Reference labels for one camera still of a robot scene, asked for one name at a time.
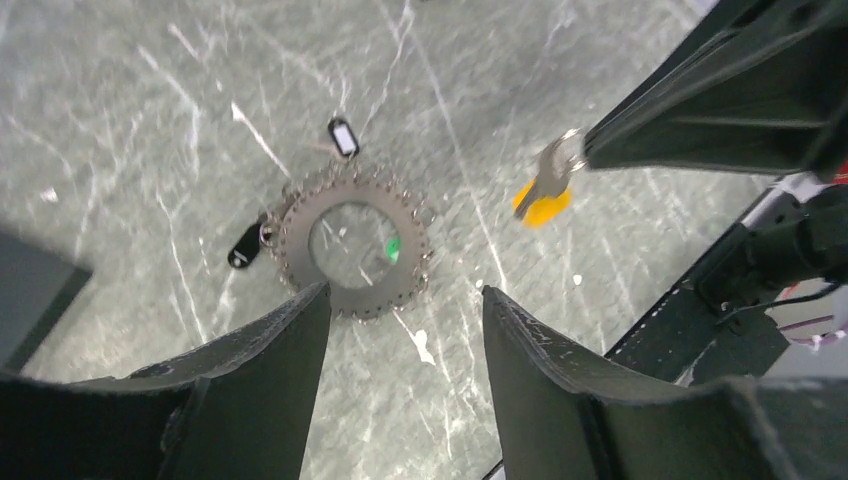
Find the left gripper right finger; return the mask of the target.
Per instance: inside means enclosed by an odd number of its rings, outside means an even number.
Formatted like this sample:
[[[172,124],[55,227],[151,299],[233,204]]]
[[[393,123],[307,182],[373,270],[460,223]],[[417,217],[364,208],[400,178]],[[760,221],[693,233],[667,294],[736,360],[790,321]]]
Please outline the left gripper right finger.
[[[485,287],[483,335],[509,479],[843,479],[847,383],[684,387],[618,365]]]

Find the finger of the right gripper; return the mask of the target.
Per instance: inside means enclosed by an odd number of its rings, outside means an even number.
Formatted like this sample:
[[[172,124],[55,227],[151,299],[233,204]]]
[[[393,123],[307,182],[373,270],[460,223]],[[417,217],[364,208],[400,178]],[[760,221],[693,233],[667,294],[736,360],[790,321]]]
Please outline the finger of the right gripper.
[[[716,3],[583,152],[594,170],[833,177],[847,159],[846,3]]]

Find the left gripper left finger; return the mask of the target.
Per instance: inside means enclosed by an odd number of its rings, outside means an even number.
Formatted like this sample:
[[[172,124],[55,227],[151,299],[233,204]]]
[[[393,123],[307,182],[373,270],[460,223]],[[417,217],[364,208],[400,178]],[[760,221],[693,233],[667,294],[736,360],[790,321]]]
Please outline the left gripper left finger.
[[[124,378],[1,376],[5,479],[296,479],[331,324],[316,284]]]

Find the yellow tag key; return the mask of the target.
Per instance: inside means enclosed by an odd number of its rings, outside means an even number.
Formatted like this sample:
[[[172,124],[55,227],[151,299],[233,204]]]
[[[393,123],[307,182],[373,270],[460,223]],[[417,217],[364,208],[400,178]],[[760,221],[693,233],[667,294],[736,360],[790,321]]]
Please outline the yellow tag key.
[[[571,202],[569,184],[587,160],[583,131],[569,129],[536,154],[535,177],[513,198],[513,215],[527,228],[540,228]]]

